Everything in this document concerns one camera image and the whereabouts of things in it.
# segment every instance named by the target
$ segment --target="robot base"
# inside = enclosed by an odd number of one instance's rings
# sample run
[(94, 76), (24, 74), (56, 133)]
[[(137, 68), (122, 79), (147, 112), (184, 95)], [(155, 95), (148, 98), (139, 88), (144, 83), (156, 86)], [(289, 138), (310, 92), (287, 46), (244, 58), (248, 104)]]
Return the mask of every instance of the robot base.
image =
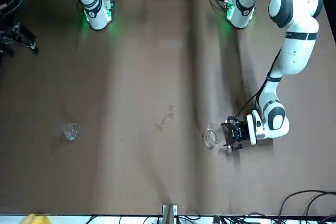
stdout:
[(97, 12), (96, 16), (87, 8), (85, 8), (85, 15), (90, 26), (94, 30), (102, 30), (106, 27), (108, 23), (113, 21), (114, 13), (114, 1), (113, 0), (102, 0), (102, 5), (100, 10)]
[(242, 14), (238, 9), (237, 0), (224, 0), (224, 8), (226, 11), (226, 19), (238, 29), (243, 29), (248, 25), (255, 10), (255, 8), (253, 8), (251, 11), (245, 11), (245, 13)]

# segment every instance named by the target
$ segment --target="brown cloth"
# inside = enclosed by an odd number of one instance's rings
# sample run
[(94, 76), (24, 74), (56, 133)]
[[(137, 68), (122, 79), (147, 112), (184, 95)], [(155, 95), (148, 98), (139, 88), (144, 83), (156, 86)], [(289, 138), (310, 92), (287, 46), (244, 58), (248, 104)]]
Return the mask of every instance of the brown cloth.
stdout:
[[(258, 90), (280, 49), (269, 0), (244, 30), (208, 0), (116, 0), (102, 31), (76, 1), (28, 0), (18, 17), (39, 55), (18, 46), (1, 66), (2, 214), (161, 214), (173, 203), (180, 215), (274, 215), (290, 193), (336, 190), (336, 50), (324, 9), (308, 65), (278, 88), (288, 135), (232, 154), (206, 149), (202, 132)], [(76, 142), (62, 135), (70, 122)], [(303, 214), (311, 197), (284, 214)], [(311, 214), (335, 201), (319, 198)]]

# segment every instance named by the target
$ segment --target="black clamp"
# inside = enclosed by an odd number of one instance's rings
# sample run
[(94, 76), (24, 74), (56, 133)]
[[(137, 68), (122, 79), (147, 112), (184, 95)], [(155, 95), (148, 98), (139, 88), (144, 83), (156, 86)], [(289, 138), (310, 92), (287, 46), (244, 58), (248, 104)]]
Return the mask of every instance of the black clamp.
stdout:
[(236, 4), (237, 4), (237, 8), (240, 10), (243, 16), (248, 16), (252, 12), (254, 6), (256, 5), (256, 3), (254, 3), (253, 6), (247, 8), (243, 6), (239, 0), (236, 0)]
[(237, 116), (228, 116), (221, 126), (226, 139), (224, 146), (233, 152), (243, 148), (242, 141), (249, 140), (248, 125), (246, 122), (239, 121)]

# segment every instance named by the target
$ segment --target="glass cup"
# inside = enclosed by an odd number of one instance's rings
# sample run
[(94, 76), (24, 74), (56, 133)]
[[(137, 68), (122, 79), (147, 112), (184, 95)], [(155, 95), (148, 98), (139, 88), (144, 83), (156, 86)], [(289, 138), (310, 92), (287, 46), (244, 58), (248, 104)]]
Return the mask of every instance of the glass cup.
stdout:
[(78, 123), (68, 123), (64, 130), (64, 135), (67, 140), (73, 142), (76, 141), (80, 133), (80, 127)]
[(213, 148), (224, 139), (222, 126), (219, 123), (211, 123), (203, 134), (203, 144), (207, 148)]

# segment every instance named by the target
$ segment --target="yellow object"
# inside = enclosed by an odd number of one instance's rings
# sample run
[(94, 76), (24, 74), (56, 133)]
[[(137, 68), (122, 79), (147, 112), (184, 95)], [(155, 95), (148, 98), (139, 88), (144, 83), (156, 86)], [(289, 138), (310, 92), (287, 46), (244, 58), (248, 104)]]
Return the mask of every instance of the yellow object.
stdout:
[(30, 214), (22, 224), (51, 224), (47, 216), (35, 216)]

